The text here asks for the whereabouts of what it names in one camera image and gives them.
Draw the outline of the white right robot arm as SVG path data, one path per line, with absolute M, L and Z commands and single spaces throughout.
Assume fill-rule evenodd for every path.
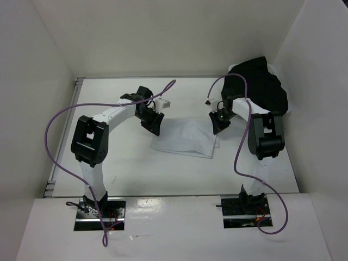
M 230 96 L 225 99 L 207 97 L 206 105 L 211 107 L 209 117 L 213 124 L 213 133 L 221 133 L 231 124 L 235 116 L 246 121 L 246 130 L 241 143 L 247 142 L 249 152 L 256 157 L 252 172 L 240 176 L 249 179 L 246 191 L 252 196 L 267 192 L 266 180 L 274 158 L 285 148 L 282 115 L 277 111 L 264 109 L 250 98 Z

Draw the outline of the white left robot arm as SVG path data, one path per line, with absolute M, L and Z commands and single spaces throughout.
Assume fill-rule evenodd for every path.
M 136 93 L 124 94 L 117 106 L 93 116 L 81 116 L 73 135 L 71 152 L 82 170 L 82 179 L 87 182 L 83 195 L 84 203 L 95 217 L 108 212 L 108 193 L 103 181 L 103 161 L 108 154 L 109 134 L 121 123 L 137 117 L 143 128 L 159 136 L 164 118 L 162 110 L 170 102 L 161 97 L 153 99 L 152 91 L 140 86 Z

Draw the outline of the white skirt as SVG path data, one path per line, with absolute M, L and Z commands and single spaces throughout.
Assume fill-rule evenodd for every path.
M 199 119 L 164 119 L 160 136 L 153 139 L 151 148 L 185 156 L 212 158 L 220 147 L 210 121 Z

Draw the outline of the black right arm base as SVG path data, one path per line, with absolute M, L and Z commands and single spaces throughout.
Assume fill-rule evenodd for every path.
M 238 197 L 223 197 L 216 205 L 221 209 L 224 228 L 272 227 L 268 199 L 264 193 L 248 195 L 240 192 Z

